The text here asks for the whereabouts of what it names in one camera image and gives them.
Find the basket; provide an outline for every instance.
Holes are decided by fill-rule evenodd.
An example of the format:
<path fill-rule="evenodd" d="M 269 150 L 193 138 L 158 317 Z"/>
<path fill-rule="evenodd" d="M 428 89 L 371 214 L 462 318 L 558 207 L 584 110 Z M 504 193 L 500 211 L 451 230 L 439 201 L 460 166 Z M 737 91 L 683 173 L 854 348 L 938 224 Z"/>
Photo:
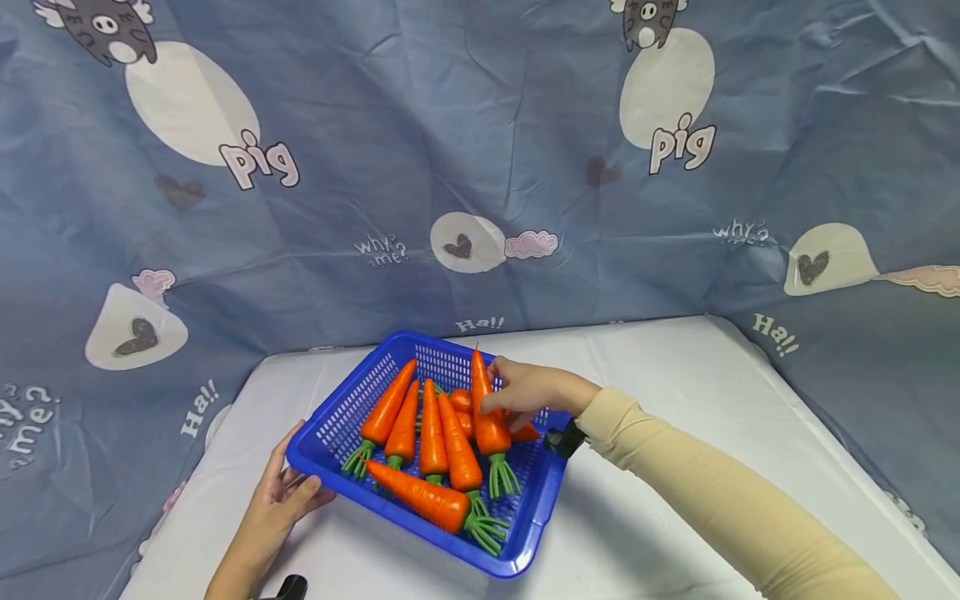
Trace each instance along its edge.
<path fill-rule="evenodd" d="M 367 414 L 380 395 L 387 389 L 399 370 L 410 359 L 417 359 L 415 378 L 431 378 L 448 392 L 470 388 L 470 357 L 472 349 L 438 340 L 413 331 L 399 331 L 383 341 L 353 370 L 347 379 L 323 402 L 310 420 L 297 432 L 287 449 L 290 466 L 296 470 L 319 475 L 324 484 L 336 493 L 365 506 L 367 509 L 420 536 L 467 564 L 499 579 L 514 578 L 533 562 L 540 545 L 543 527 L 550 520 L 560 484 L 564 478 L 566 461 L 537 442 L 514 442 L 507 453 L 507 461 L 520 483 L 519 496 L 506 496 L 490 501 L 487 486 L 481 495 L 487 502 L 491 516 L 511 523 L 507 538 L 498 556 L 488 554 L 466 536 L 453 536 L 420 518 L 396 500 L 386 499 L 373 491 L 373 480 L 347 478 L 340 468 L 358 445 L 359 431 Z M 484 354 L 490 364 L 492 356 Z M 499 379 L 493 383 L 499 390 Z M 569 415 L 544 409 L 533 423 L 544 433 L 547 429 L 563 429 Z M 417 440 L 418 457 L 420 440 Z M 489 464 L 477 453 L 480 466 L 486 474 Z M 374 454 L 375 461 L 384 462 L 383 448 Z M 418 460 L 405 472 L 419 476 Z"/>

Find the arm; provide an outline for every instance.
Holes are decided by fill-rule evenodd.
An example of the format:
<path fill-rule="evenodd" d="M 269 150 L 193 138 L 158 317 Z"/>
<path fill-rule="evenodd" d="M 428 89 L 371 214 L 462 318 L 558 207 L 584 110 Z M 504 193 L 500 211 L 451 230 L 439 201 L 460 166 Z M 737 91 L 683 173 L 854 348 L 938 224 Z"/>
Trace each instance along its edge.
<path fill-rule="evenodd" d="M 619 390 L 597 393 L 577 424 L 594 450 L 649 484 L 765 598 L 898 598 L 786 493 Z"/>
<path fill-rule="evenodd" d="M 287 445 L 302 425 L 303 421 L 297 423 L 271 452 L 247 513 L 210 580 L 204 600 L 254 598 L 297 521 L 336 497 L 321 487 L 316 475 L 303 478 L 283 468 Z"/>

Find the hand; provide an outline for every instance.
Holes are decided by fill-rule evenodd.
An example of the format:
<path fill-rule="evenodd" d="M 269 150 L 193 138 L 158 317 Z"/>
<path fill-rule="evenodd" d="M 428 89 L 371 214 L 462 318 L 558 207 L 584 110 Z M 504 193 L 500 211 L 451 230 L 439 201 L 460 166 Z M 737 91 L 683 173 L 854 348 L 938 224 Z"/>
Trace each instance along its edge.
<path fill-rule="evenodd" d="M 500 375 L 504 387 L 483 399 L 480 412 L 509 410 L 511 431 L 517 431 L 544 407 L 579 417 L 600 391 L 599 386 L 572 372 L 515 363 L 503 356 L 493 360 L 488 374 L 491 380 Z"/>
<path fill-rule="evenodd" d="M 302 426 L 301 420 L 271 452 L 250 506 L 210 582 L 207 600 L 250 598 L 297 521 L 337 497 L 321 487 L 316 475 L 303 479 L 292 468 L 283 468 L 287 445 Z"/>

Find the cartoon pig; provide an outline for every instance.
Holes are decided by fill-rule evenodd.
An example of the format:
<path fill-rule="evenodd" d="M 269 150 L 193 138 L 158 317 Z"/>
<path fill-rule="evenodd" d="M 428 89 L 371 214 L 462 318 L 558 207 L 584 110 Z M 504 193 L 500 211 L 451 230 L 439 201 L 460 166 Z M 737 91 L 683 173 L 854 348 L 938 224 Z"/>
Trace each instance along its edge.
<path fill-rule="evenodd" d="M 86 51 L 106 66 L 130 64 L 142 57 L 156 62 L 156 47 L 147 30 L 154 22 L 144 0 L 47 0 L 34 12 L 47 25 L 66 29 Z"/>
<path fill-rule="evenodd" d="M 657 44 L 662 48 L 673 29 L 674 17 L 685 8 L 686 0 L 611 0 L 612 11 L 623 11 L 623 39 L 631 52 L 637 46 L 650 48 Z"/>

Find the sleeve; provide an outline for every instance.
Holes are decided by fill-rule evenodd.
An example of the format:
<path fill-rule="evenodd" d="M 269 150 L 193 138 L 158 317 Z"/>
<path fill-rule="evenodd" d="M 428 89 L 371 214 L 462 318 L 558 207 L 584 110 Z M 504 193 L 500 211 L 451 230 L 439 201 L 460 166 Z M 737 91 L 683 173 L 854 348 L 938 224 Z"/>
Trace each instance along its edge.
<path fill-rule="evenodd" d="M 863 559 L 733 457 L 602 390 L 577 425 L 601 456 L 645 481 L 770 600 L 897 600 Z"/>

